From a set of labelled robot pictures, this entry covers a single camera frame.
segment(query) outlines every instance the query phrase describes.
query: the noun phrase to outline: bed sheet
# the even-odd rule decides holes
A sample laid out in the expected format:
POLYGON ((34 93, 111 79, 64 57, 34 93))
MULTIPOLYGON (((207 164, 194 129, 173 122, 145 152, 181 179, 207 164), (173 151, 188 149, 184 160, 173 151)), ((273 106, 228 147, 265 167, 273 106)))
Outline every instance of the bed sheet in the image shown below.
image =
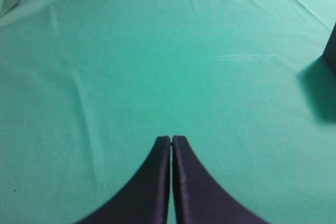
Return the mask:
POLYGON ((0 223, 79 220, 173 134, 270 223, 334 223, 335 21, 336 0, 24 0, 0 19, 0 223))

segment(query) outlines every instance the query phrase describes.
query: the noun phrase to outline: teal sheet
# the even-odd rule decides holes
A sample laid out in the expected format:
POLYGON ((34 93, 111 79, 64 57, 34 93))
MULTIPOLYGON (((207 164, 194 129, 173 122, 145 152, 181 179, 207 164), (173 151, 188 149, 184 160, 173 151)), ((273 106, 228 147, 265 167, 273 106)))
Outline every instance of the teal sheet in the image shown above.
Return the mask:
POLYGON ((24 0, 0 19, 0 223, 79 220, 173 134, 270 223, 334 223, 335 21, 336 0, 24 0))

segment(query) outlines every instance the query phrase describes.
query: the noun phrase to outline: dark object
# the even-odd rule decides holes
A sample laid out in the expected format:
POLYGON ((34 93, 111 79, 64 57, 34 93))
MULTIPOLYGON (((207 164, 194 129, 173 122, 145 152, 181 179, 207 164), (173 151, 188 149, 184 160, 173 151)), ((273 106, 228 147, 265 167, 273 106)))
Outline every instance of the dark object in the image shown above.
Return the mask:
MULTIPOLYGON (((165 224, 169 203, 170 139, 158 137, 131 180, 78 224, 165 224)), ((173 138, 173 194, 177 224, 267 224, 212 178, 185 136, 173 138)))
POLYGON ((105 205, 78 224, 164 224, 170 185, 170 139, 158 137, 131 180, 105 205))
POLYGON ((185 136, 173 138, 177 224, 266 224, 231 197, 200 163, 185 136))
POLYGON ((331 32, 329 41, 323 52, 323 57, 336 76, 336 24, 331 32))

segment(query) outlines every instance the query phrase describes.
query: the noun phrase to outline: green surface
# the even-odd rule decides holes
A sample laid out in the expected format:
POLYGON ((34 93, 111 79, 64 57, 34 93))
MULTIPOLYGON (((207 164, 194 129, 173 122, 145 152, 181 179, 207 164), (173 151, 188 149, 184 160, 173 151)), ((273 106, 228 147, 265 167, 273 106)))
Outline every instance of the green surface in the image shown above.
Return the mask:
POLYGON ((173 134, 271 223, 334 223, 335 20, 336 0, 24 0, 0 19, 0 223, 75 222, 173 134))

